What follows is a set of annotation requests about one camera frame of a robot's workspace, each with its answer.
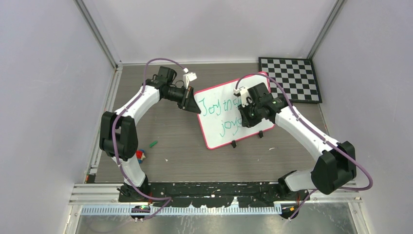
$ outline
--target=cable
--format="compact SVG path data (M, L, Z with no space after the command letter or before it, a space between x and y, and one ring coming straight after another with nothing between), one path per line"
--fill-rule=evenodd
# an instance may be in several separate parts
M310 195L313 194L317 189L314 189L311 191L307 196L305 196L304 200L301 202L301 204L297 207L297 209L294 211L294 213L288 218L288 220L291 221L291 219L296 215L296 213L301 209L301 207L304 205L305 201L310 198Z
M343 151L342 151L341 149L339 149L337 146L335 146L335 145L332 144L331 142L327 141L326 138L324 138L321 134L319 134L316 130L314 130L310 125L308 125L304 120L302 120L302 119L298 116L297 112L294 110L293 105L291 104L290 99L288 98L288 96L287 96L287 94L285 93L284 89L283 89L283 88L281 87L281 85L280 85L278 82L276 82L273 78L271 78L271 77L269 77L269 76L267 76L267 75L261 74L261 73L248 74L248 75L240 78L240 79L237 81L237 84L235 85L235 88L238 89L238 84L240 83L240 81L241 81L242 79L244 79L245 77L248 77L248 76L252 76L252 75L262 76L262 77L265 77L265 78L269 79L271 82L273 82L273 83L281 90L282 95L285 97L285 100L287 101L287 104L288 104L288 106L289 106L290 109L291 109L291 112L294 114L294 116L297 118L297 120L299 120L299 121L301 122L301 124L303 124L308 130L310 130L310 132L312 132L313 134L315 134L315 135L316 135L318 138L320 138L322 141L326 142L326 144L327 144L328 146L330 146L331 148L333 148L334 150L336 150L337 152L339 152L339 153L340 153L341 155L343 155L346 159L348 159L348 160L349 160L350 162L352 162L355 166L357 166L357 167L367 176L367 178L368 178L368 180L369 180L369 184L368 184L366 187L362 187L362 188L340 187L340 189L346 189L346 190L352 190L352 191L365 191L365 190L370 189L370 188L373 186L373 178L371 177L371 175L367 172L367 170L366 170L362 165L360 165L358 162L356 162L353 158L351 158L348 154L346 154L345 152L343 152ZM306 201L306 200L310 197L310 195L311 195L312 193L314 193L315 191L316 191L316 190L313 190L311 193L309 193L309 194L305 197L305 199L302 201L302 203L301 203L300 206L296 209L296 211L293 213L293 215L290 216L290 218L291 218L291 217L294 217L294 215L298 212L298 210L300 209L300 207L305 203L305 201Z
M116 124L117 124L117 122L119 121L120 117L121 117L136 101L138 101L138 99L139 99L139 98L142 96L142 94L144 93L145 87L146 87L146 70L147 70L149 64L150 64L151 62L153 62L153 61L156 61L156 60L165 60L165 61L173 62L173 63L175 63L176 65L180 66L180 67L182 68L182 70L187 70L185 67L183 67L183 66L180 65L179 63L177 63L177 62L175 62L175 61L173 61L173 60L170 60L170 59L168 59L168 58L154 58L154 59L149 60L149 61L145 64L145 69L144 69L144 71L143 71L143 84L142 84L142 91L141 91L141 93L140 93L132 102L130 102L129 105L126 106L126 107L116 116L116 118L115 118L115 120L114 120L114 122L113 122L113 125L112 125L113 150L114 150L114 152L115 152L116 164L117 164L117 166L119 167L120 172L122 173L123 177L124 177L124 178L126 179L126 181L133 187L133 189L135 189L135 191L137 191L141 196L143 196L143 197L145 197L145 198L147 198L147 199L155 200L155 201L166 200L166 202L161 206L161 208L159 208L159 209L158 209L156 212L154 212L153 214L151 214L151 215L143 218L143 220L147 220L147 219L150 219L150 218L154 217L158 212L160 212L164 207L166 207L166 206L169 204L169 202L172 200L172 197L170 197L170 196L168 196L168 197L152 197L152 196L146 195L146 194L144 194L143 192L141 192L141 191L132 183L131 179L129 179L128 176L125 174L125 171L123 170L122 164L120 163L120 160L119 160L119 151L118 151L118 149L117 149L116 132L115 132L115 131L116 131Z

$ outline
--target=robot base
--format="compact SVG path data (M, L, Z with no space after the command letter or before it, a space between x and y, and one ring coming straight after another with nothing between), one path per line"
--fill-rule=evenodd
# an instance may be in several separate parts
M150 185L148 182L148 176L145 176L145 180L143 181L142 185L138 187L139 191L143 194L149 195L150 194ZM146 200L145 197L140 195L135 189L129 185L124 183L120 189L118 189L119 193L119 202L138 202Z

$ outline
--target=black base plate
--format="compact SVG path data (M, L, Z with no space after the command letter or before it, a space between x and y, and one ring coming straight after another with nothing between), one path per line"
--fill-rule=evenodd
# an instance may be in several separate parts
M286 197L280 197L276 192L276 184L270 182L193 182L193 183L150 183L153 197L171 196L168 206L194 207L206 205L212 207L228 207L237 197L239 207L272 207L274 201L288 200L296 202L300 196L303 200L305 190L293 192ZM119 202L148 201L135 196L125 196L120 193ZM162 206L163 202L154 203Z

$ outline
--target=gray wooden surface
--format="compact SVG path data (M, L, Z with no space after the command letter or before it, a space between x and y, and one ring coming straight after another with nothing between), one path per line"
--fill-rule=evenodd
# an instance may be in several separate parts
M182 77L179 67L170 65ZM198 79L191 83L196 91L248 73L258 71L256 63L192 64L187 68ZM147 77L156 74L158 65L150 66ZM116 94L114 110L125 104L142 84L143 66L125 66ZM295 103L314 125L324 130L316 104ZM142 170L152 182L178 181L269 181L292 170L313 167L310 154L284 129L275 126L263 138L252 136L215 150L205 146L196 114L178 109L177 104L161 100L137 125L139 148L146 151ZM149 148L149 144L158 143ZM121 182L116 164L103 152L96 182Z

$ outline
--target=aluminum frame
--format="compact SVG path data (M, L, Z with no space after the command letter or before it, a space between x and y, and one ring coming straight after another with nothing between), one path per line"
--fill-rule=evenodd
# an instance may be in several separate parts
M97 25L95 24L94 19L90 15L85 3L83 0L74 0L77 4L79 11L82 13L85 21L89 25L90 30L92 31L93 35L95 36L97 43L101 46L103 52L107 56L109 62L116 69L113 80L110 84L108 93L107 93L107 100L105 103L105 111L111 111L113 108L113 103L116 97L117 88L119 85L120 77L122 75L122 68L123 64L119 61L117 63L110 52L102 34L99 32ZM307 58L312 59L314 54L317 52L318 47L320 46L322 40L325 38L328 30L331 28L332 24L334 23L335 18L337 17L338 13L340 12L341 8L343 7L346 0L337 0L332 11L330 12L329 17L326 20L323 28L321 29L317 39L315 40ZM254 61L239 61L239 63L243 62L254 62ZM99 165L100 157L102 151L99 149L99 142L98 142L99 132L95 136L95 144L94 149L91 154L91 161L88 166L87 174L96 174L97 168ZM119 204L128 204L128 203L119 203L117 201L119 196L119 191L117 190L120 187L121 183L114 183L114 184L75 184L74 189L72 192L72 196L69 201L69 213L68 213L68 221L66 223L66 228L64 233L65 234L75 234L77 225L80 219L80 212L82 210L83 205L109 205L109 206L119 206ZM355 187L355 183L351 181L347 186ZM368 225L366 223L365 217L363 215L361 209L362 199L359 196L358 192L354 191L343 191L337 190L336 192L330 195L324 195L320 192L315 192L308 203L342 203L347 202L352 213L352 217L357 229L358 233L370 233ZM291 201L277 201L274 202L275 204L290 204ZM138 205L139 202L136 203L129 203L131 205Z

